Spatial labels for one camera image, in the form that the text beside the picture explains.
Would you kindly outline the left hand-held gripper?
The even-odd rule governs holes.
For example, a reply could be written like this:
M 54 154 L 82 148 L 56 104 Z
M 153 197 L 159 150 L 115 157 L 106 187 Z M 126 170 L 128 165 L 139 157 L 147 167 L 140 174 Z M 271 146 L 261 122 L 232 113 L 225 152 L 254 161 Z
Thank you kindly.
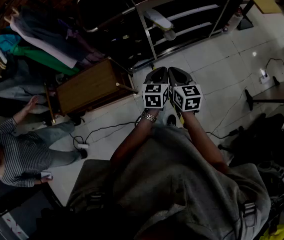
M 142 85 L 142 99 L 145 109 L 162 109 L 169 97 L 168 72 L 159 67 L 147 74 Z

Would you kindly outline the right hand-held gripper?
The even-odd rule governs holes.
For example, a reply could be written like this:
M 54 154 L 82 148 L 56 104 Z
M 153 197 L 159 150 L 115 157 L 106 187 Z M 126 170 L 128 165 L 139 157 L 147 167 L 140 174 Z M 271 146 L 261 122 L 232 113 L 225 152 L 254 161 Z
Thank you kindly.
M 170 99 L 182 112 L 198 112 L 202 105 L 203 94 L 199 84 L 191 75 L 177 67 L 168 68 Z

